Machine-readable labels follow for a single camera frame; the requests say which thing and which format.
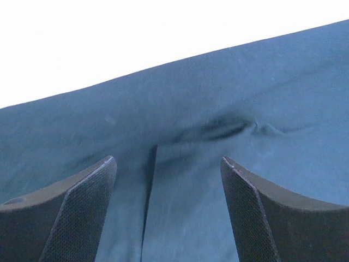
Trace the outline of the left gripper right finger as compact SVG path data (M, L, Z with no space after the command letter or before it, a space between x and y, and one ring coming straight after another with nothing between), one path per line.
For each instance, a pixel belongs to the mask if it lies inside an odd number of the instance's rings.
M290 191L229 157L220 172L239 261L348 261L348 206Z

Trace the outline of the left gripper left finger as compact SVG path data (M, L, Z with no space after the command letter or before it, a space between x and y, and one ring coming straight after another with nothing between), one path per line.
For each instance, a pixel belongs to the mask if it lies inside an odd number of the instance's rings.
M116 172L108 156L1 204L1 261L95 261Z

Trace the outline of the black t-shirt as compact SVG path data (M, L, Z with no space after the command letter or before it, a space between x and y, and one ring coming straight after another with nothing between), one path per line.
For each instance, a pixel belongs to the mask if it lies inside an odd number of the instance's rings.
M237 261L228 156L348 204L348 21L1 110L1 202L113 156L97 261Z

